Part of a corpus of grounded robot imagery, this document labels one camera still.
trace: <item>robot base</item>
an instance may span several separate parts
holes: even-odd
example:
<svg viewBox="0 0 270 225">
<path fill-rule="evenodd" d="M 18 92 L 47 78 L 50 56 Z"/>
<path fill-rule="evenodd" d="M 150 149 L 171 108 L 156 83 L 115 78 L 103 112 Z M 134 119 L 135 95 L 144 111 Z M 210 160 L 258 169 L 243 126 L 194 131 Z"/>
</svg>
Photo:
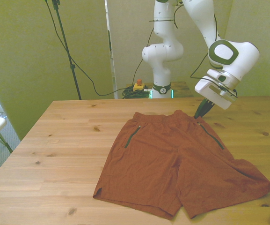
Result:
<svg viewBox="0 0 270 225">
<path fill-rule="evenodd" d="M 173 98 L 173 90 L 170 89 L 166 94 L 160 94 L 157 90 L 152 89 L 149 98 Z"/>
</svg>

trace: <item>wall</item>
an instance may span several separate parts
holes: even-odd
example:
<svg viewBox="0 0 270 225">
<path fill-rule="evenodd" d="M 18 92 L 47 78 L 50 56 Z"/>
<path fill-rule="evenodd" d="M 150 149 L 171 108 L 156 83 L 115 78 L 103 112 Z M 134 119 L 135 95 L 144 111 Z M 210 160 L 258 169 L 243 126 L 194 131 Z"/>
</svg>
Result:
<svg viewBox="0 0 270 225">
<path fill-rule="evenodd" d="M 226 32 L 227 22 L 231 11 L 233 0 L 214 0 L 215 14 L 218 20 L 218 30 L 223 38 Z M 112 41 L 115 76 L 117 88 L 125 88 L 132 83 L 134 72 L 142 59 L 142 50 L 147 45 L 149 35 L 153 28 L 153 9 L 155 0 L 109 0 L 109 25 Z M 174 62 L 167 62 L 165 66 L 171 70 L 171 81 L 185 81 L 192 93 L 198 82 L 190 79 L 190 74 L 199 65 L 207 53 L 207 46 L 204 39 L 188 16 L 184 7 L 176 13 L 175 29 L 177 39 L 184 47 L 182 59 Z M 152 35 L 150 44 L 162 43 L 162 39 L 155 34 Z M 196 73 L 197 76 L 204 76 L 210 68 L 208 61 Z M 153 72 L 150 66 L 142 62 L 137 71 L 136 79 L 141 78 L 145 83 L 153 82 Z"/>
<path fill-rule="evenodd" d="M 270 96 L 270 1 L 234 0 L 226 38 L 249 41 L 260 51 L 260 59 L 237 86 L 238 95 Z"/>
<path fill-rule="evenodd" d="M 104 0 L 63 0 L 59 13 L 72 57 L 94 80 L 99 93 L 112 92 Z M 79 70 L 76 74 L 83 99 L 113 98 L 98 97 L 86 76 Z M 53 100 L 71 99 L 78 96 L 67 53 L 45 1 L 0 0 L 0 104 L 19 138 Z"/>
</svg>

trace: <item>robot logo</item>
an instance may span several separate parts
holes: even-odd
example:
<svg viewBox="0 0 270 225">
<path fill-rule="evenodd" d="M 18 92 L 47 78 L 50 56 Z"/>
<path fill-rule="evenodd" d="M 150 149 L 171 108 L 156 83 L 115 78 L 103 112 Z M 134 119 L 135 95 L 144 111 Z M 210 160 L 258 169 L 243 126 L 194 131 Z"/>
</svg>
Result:
<svg viewBox="0 0 270 225">
<path fill-rule="evenodd" d="M 160 90 L 160 92 L 161 92 L 162 94 L 165 94 L 165 93 L 166 93 L 166 88 L 162 88 L 162 89 Z"/>
</svg>

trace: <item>waistband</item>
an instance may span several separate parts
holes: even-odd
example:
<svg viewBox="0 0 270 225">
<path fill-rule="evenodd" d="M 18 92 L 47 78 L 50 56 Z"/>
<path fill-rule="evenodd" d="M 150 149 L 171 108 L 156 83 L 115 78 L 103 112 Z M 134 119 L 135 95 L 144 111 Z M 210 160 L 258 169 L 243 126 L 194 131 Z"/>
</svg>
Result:
<svg viewBox="0 0 270 225">
<path fill-rule="evenodd" d="M 180 121 L 189 121 L 189 122 L 203 122 L 201 117 L 195 119 L 194 117 L 188 116 L 182 110 L 176 110 L 172 115 L 144 115 L 139 112 L 135 112 L 133 120 L 144 121 L 144 122 L 153 122 L 153 123 L 176 123 Z"/>
</svg>

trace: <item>light stand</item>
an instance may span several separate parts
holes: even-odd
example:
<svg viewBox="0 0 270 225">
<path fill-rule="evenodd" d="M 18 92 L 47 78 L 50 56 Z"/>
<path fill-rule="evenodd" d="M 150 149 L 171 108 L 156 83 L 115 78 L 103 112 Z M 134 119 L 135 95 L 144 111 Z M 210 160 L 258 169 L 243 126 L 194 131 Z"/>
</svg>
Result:
<svg viewBox="0 0 270 225">
<path fill-rule="evenodd" d="M 74 79 L 75 87 L 76 87 L 77 92 L 78 92 L 79 100 L 82 100 L 82 98 L 80 96 L 80 90 L 79 90 L 77 78 L 76 78 L 76 75 L 75 75 L 75 72 L 74 72 L 75 65 L 72 63 L 71 56 L 69 54 L 68 45 L 67 45 L 67 42 L 66 42 L 66 38 L 65 38 L 65 34 L 64 34 L 64 30 L 63 30 L 61 18 L 60 18 L 60 14 L 59 14 L 59 11 L 58 11 L 58 9 L 59 9 L 58 5 L 60 5 L 60 0 L 52 0 L 52 4 L 54 6 L 54 9 L 56 10 L 57 17 L 58 17 L 58 20 L 59 20 L 59 24 L 60 24 L 60 28 L 61 28 L 61 31 L 62 31 L 63 40 L 64 40 L 64 43 L 65 43 L 66 52 L 67 52 L 67 55 L 68 55 L 68 58 L 69 58 L 70 69 L 71 69 L 71 71 L 73 73 L 73 79 Z"/>
</svg>

